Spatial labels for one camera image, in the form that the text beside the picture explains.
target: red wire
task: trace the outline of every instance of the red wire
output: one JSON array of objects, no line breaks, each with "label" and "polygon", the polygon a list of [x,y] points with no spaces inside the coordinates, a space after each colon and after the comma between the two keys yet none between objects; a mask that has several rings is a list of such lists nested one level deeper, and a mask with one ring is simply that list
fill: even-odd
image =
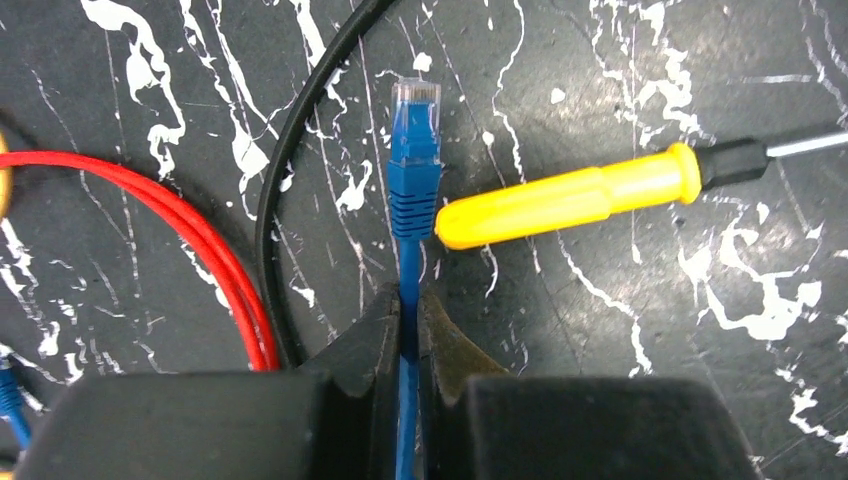
[{"label": "red wire", "polygon": [[96,158],[65,152],[0,155],[0,168],[21,165],[52,165],[94,173],[127,190],[156,212],[188,242],[215,276],[233,309],[253,369],[280,368],[271,325],[253,284],[224,240],[191,205],[142,175]]}]

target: yellow object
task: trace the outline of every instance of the yellow object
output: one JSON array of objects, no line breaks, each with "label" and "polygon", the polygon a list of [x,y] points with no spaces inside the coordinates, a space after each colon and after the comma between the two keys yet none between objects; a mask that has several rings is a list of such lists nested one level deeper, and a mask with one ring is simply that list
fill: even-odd
[{"label": "yellow object", "polygon": [[[0,133],[0,154],[8,151],[9,147],[6,146],[6,139]],[[9,204],[12,202],[12,184],[12,169],[4,168],[0,170],[0,219],[6,215]]]},{"label": "yellow object", "polygon": [[457,200],[439,211],[436,235],[448,248],[464,250],[675,200],[692,203],[699,193],[695,151],[675,143],[656,155]]}]

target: metal shaft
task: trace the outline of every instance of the metal shaft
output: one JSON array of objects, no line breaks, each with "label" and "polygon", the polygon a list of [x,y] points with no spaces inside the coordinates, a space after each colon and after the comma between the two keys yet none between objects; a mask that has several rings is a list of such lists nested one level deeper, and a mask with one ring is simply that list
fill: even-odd
[{"label": "metal shaft", "polygon": [[766,147],[766,155],[771,158],[791,157],[792,155],[815,152],[840,145],[848,145],[848,132],[831,133],[797,142]]}]

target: blue ethernet cable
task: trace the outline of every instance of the blue ethernet cable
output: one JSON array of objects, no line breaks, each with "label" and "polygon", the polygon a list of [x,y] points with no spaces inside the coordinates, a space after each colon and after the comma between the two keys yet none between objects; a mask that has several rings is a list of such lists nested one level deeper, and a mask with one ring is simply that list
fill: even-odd
[{"label": "blue ethernet cable", "polygon": [[29,448],[29,424],[23,411],[23,398],[18,389],[18,382],[12,374],[12,364],[5,356],[0,357],[0,415],[6,417],[21,450]]},{"label": "blue ethernet cable", "polygon": [[392,158],[388,165],[392,234],[400,257],[401,356],[395,479],[414,478],[418,420],[419,242],[433,232],[442,166],[439,162],[441,87],[404,78],[394,85]]}]

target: screwdriver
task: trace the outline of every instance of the screwdriver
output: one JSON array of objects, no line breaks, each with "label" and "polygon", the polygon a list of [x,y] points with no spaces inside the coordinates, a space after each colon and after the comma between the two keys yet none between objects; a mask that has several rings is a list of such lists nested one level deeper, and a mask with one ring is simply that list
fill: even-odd
[{"label": "screwdriver", "polygon": [[776,158],[846,144],[848,132],[777,146],[752,138],[706,148],[675,143],[654,155],[454,201],[439,211],[435,231],[446,247],[465,250],[639,208],[690,204],[703,191],[762,177]]}]

